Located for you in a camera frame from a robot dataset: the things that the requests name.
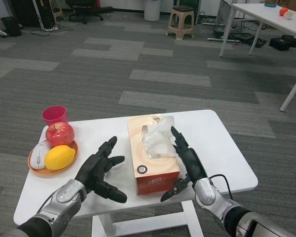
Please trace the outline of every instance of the robotic arm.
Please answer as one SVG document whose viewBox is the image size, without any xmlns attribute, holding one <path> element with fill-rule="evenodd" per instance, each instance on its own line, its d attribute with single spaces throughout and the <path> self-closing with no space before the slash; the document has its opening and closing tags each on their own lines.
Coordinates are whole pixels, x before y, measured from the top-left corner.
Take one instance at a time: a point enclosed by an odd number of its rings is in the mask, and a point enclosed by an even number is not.
<svg viewBox="0 0 296 237">
<path fill-rule="evenodd" d="M 183 135 L 174 127 L 171 131 L 176 138 L 176 152 L 186 167 L 187 175 L 186 179 L 179 179 L 174 188 L 163 195 L 161 201 L 181 192 L 191 181 L 197 203 L 209 212 L 231 237 L 294 237 L 262 215 L 224 198 L 208 178 L 200 159 L 194 149 L 188 147 Z"/>
<path fill-rule="evenodd" d="M 127 196 L 104 181 L 105 173 L 125 160 L 122 156 L 108 158 L 116 142 L 117 137 L 112 137 L 103 143 L 85 161 L 75 179 L 53 192 L 35 216 L 3 237 L 59 237 L 92 190 L 103 198 L 125 203 Z"/>
<path fill-rule="evenodd" d="M 183 135 L 174 127 L 171 131 L 176 138 L 176 152 L 182 159 L 187 174 L 185 179 L 180 178 L 175 182 L 173 189 L 166 192 L 161 201 L 178 194 L 192 182 L 197 203 L 209 212 L 231 237 L 294 237 L 262 215 L 224 198 L 207 176 L 194 149 L 188 147 Z M 59 237 L 92 190 L 104 198 L 125 203 L 127 196 L 104 181 L 104 174 L 125 159 L 108 158 L 116 142 L 116 137 L 105 142 L 98 152 L 83 164 L 75 179 L 56 190 L 46 200 L 50 200 L 49 204 L 44 206 L 44 203 L 35 216 L 3 237 Z"/>
</svg>

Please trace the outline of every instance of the beige plastic stool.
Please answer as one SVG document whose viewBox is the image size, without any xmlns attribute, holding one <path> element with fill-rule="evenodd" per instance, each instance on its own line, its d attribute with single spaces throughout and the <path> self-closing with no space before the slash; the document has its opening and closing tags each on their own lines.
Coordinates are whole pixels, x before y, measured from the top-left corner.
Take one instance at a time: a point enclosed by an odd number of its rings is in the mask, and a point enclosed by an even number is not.
<svg viewBox="0 0 296 237">
<path fill-rule="evenodd" d="M 173 16 L 178 15 L 179 23 L 172 24 Z M 192 17 L 191 25 L 185 25 L 184 21 L 187 16 Z M 170 15 L 169 25 L 168 25 L 168 35 L 170 32 L 176 34 L 177 40 L 183 40 L 185 34 L 191 34 L 194 37 L 194 11 L 192 7 L 189 6 L 175 6 Z"/>
</svg>

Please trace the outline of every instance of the plastic cup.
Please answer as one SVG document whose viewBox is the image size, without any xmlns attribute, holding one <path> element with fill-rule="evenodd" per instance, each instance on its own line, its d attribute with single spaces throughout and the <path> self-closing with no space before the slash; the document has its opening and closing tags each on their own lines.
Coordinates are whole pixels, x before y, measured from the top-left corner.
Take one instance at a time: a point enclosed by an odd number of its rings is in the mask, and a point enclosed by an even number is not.
<svg viewBox="0 0 296 237">
<path fill-rule="evenodd" d="M 51 106 L 41 113 L 41 117 L 45 120 L 48 126 L 56 122 L 67 122 L 67 110 L 64 106 L 55 105 Z"/>
</svg>

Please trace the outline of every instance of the plastic wrap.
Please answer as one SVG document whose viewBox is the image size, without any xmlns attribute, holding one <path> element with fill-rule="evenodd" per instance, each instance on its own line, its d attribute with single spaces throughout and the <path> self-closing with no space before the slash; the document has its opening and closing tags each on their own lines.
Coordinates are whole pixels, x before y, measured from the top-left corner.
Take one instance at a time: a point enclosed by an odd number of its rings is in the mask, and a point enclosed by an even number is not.
<svg viewBox="0 0 296 237">
<path fill-rule="evenodd" d="M 173 116 L 165 116 L 154 125 L 143 126 L 142 142 L 150 159 L 176 156 L 172 145 L 171 126 L 174 126 Z"/>
</svg>

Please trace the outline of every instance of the orange ball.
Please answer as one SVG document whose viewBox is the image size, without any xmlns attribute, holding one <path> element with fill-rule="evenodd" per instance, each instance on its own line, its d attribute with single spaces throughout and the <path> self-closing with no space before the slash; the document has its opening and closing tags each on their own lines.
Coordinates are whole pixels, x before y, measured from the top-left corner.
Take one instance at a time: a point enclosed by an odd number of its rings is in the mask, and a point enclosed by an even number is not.
<svg viewBox="0 0 296 237">
<path fill-rule="evenodd" d="M 288 12 L 288 8 L 287 7 L 283 7 L 281 10 L 280 10 L 280 16 L 284 16 L 284 14 Z"/>
</svg>

